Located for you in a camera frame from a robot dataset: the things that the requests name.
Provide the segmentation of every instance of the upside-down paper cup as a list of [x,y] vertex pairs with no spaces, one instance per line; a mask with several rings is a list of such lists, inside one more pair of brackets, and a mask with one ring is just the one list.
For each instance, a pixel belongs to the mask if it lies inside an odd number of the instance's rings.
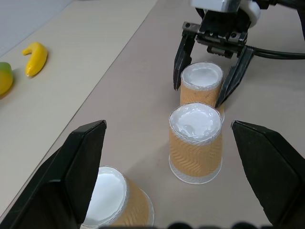
[[[180,105],[200,102],[215,107],[222,82],[223,71],[211,62],[193,63],[181,74]],[[217,109],[224,119],[224,104]]]
[[153,205],[135,183],[112,167],[100,167],[81,229],[103,226],[152,226]]
[[219,112],[202,103],[184,104],[169,117],[172,172],[189,184],[213,180],[222,166],[222,121]]

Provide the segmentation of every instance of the toy fruit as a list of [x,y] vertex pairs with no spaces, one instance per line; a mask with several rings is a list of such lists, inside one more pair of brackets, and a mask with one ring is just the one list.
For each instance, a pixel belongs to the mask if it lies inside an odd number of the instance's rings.
[[0,95],[6,93],[13,84],[13,73],[9,63],[0,62]]
[[25,50],[22,51],[23,55],[32,54],[27,66],[25,67],[25,74],[27,76],[36,75],[44,66],[47,60],[47,49],[38,42],[33,42]]

